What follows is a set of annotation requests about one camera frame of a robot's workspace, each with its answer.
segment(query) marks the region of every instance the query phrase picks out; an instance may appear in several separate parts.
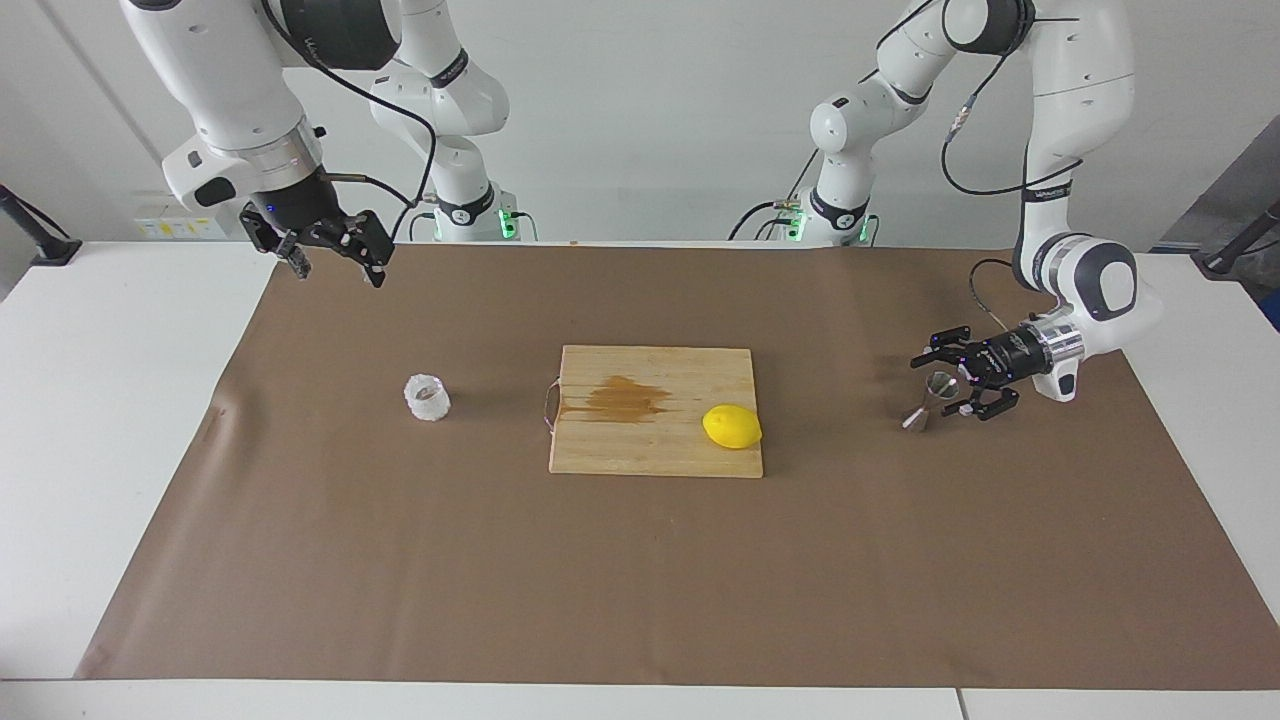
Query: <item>cutting board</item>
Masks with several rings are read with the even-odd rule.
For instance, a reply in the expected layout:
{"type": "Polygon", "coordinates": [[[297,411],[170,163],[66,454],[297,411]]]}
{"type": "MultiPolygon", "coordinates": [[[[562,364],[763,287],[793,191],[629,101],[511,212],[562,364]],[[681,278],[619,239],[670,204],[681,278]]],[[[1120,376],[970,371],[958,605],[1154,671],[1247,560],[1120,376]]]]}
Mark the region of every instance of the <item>cutting board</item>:
{"type": "Polygon", "coordinates": [[[756,410],[750,350],[566,345],[550,471],[764,477],[759,443],[726,450],[703,432],[721,404],[756,410]]]}

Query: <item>brown paper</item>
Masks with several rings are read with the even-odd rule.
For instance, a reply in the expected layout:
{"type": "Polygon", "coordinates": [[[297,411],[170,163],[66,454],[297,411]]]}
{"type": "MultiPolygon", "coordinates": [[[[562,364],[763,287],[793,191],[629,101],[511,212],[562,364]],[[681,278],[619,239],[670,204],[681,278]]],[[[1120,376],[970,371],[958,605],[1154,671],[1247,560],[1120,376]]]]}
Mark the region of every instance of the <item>brown paper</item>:
{"type": "MultiPolygon", "coordinates": [[[[974,252],[401,247],[273,277],[81,678],[1280,688],[1125,359],[897,427],[974,252]],[[748,347],[765,478],[550,475],[561,347],[748,347]],[[401,391],[453,398],[436,424],[401,391]]],[[[1000,273],[1006,319],[1046,310],[1000,273]]]]}

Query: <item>lemon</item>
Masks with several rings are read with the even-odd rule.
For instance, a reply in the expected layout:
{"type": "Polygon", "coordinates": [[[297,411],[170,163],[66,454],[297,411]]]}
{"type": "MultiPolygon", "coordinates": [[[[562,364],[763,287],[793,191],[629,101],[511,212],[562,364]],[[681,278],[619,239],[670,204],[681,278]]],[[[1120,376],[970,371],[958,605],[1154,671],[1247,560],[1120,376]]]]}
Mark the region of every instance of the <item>lemon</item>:
{"type": "Polygon", "coordinates": [[[741,405],[717,405],[703,415],[707,437],[721,447],[742,450],[760,442],[760,419],[741,405]]]}

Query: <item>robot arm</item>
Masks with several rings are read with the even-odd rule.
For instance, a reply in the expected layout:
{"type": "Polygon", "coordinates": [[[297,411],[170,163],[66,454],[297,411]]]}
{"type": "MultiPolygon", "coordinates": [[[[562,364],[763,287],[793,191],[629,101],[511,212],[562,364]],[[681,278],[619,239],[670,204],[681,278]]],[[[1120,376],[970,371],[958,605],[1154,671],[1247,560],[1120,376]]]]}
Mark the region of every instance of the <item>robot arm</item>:
{"type": "MultiPolygon", "coordinates": [[[[468,61],[443,0],[119,3],[161,81],[196,126],[195,137],[164,161],[174,196],[188,208],[248,199],[241,219],[255,246],[287,260],[300,277],[310,272],[301,246],[316,246],[355,260],[381,286],[394,245],[376,214],[348,215],[339,208],[319,133],[283,81],[283,68],[302,60],[293,47],[305,46],[333,69],[381,69],[398,54],[411,69],[394,73],[396,82],[380,78],[375,94],[413,105],[442,135],[495,132],[507,119],[502,86],[468,61]],[[425,88],[417,91],[424,102],[407,101],[413,86],[425,88]]],[[[435,143],[425,128],[389,110],[378,119],[434,159],[435,143]]],[[[440,146],[442,205],[447,197],[465,197],[462,204],[475,208],[488,191],[485,210],[497,225],[503,205],[493,197],[512,209],[515,199],[489,183],[479,150],[465,138],[444,137],[440,146]]],[[[509,217],[500,219],[502,229],[513,228],[509,217]]]]}
{"type": "Polygon", "coordinates": [[[1119,0],[918,5],[881,42],[877,72],[814,110],[810,131],[826,161],[817,186],[803,191],[804,215],[794,231],[805,240],[847,243],[870,200],[874,143],[924,111],[933,81],[956,53],[1006,56],[1020,47],[1032,60],[1036,119],[1014,269],[1020,283],[1053,295],[1059,305],[982,342],[970,342],[969,328],[938,333],[913,361],[959,365],[974,389],[950,413],[980,419],[1012,407],[1019,396],[1009,386],[1028,377],[1042,395],[1074,398],[1079,364],[1139,337],[1162,310],[1126,247],[1073,232],[1066,222],[1070,168],[1110,140],[1133,108],[1133,44],[1119,0]],[[1000,398],[984,402],[986,392],[1000,398]]]}
{"type": "Polygon", "coordinates": [[[433,163],[440,240],[516,238],[516,199],[489,179],[480,149],[467,140],[507,124],[507,92],[467,55],[445,0],[401,0],[399,12],[404,41],[397,59],[403,67],[374,81],[372,92],[428,118],[436,137],[376,102],[370,104],[374,119],[433,163]]]}
{"type": "MultiPolygon", "coordinates": [[[[119,0],[124,17],[196,135],[164,160],[183,205],[250,199],[241,219],[255,246],[306,277],[301,246],[358,263],[374,286],[394,246],[376,214],[348,215],[325,176],[317,133],[284,85],[283,60],[257,0],[119,0]]],[[[274,5],[292,31],[329,28],[314,47],[338,67],[381,67],[397,49],[380,3],[274,5]]]]}

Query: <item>metal ring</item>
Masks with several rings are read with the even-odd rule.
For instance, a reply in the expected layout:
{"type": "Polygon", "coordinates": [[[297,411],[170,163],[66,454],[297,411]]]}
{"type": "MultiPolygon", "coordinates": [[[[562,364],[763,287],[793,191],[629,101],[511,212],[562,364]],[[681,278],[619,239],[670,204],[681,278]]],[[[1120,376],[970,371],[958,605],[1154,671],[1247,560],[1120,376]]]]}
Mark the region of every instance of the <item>metal ring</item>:
{"type": "MultiPolygon", "coordinates": [[[[543,400],[543,421],[547,423],[547,429],[556,434],[556,421],[552,420],[552,391],[559,387],[559,378],[547,387],[547,397],[543,400]]],[[[556,398],[556,414],[559,414],[559,397],[556,398]]]]}

